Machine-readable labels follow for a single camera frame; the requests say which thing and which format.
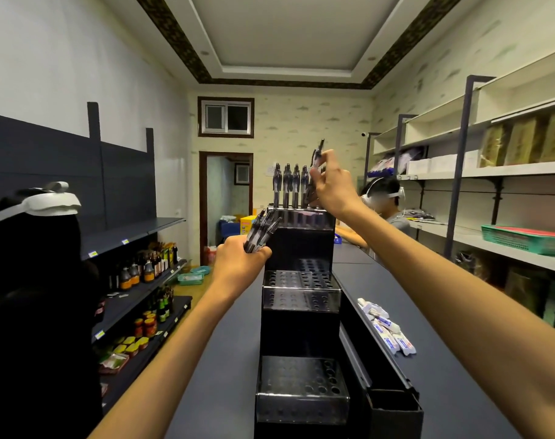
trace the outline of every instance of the yellow box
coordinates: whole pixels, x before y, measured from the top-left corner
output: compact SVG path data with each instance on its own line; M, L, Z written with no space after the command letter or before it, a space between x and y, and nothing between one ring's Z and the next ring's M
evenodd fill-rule
M256 215L248 215L247 217L243 217L241 219L241 234L249 234L249 231L251 230L251 224L256 217Z

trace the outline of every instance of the ceiling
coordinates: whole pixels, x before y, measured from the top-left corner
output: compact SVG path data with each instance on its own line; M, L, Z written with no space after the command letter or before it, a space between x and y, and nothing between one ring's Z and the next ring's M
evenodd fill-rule
M104 0L189 86L371 91L479 0Z

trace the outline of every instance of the decorative ceiling border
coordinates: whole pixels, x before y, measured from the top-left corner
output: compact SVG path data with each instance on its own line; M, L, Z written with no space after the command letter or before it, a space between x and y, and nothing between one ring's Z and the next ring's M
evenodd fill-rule
M325 87L330 89L373 89L404 58L428 32L444 18L460 0L430 0L417 17L395 41L383 58L376 63L361 83L246 80L240 78L213 78L202 63L198 53L188 41L186 34L171 13L165 0L137 0L142 9L156 25L171 48L184 62L200 84L252 85L278 87Z

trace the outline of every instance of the hand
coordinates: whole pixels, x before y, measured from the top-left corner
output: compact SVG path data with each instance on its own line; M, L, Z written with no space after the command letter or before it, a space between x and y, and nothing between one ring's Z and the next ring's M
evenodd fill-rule
M363 202L355 191L351 173L340 168L332 149L322 153L322 163L326 163L326 171L322 174L316 168L310 170L320 205L344 222L345 214L352 212L355 206L363 205Z
M220 298L226 298L230 303L235 302L253 283L272 255L272 250L267 246L256 253L247 254L243 249L246 240L246 235L232 236L217 248L213 268L214 289L223 294Z

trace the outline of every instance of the pen display stand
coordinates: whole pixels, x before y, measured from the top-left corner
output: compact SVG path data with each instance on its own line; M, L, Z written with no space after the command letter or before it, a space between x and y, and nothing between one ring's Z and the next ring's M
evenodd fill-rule
M276 208L262 286L255 438L419 438L418 393L332 274L323 209Z

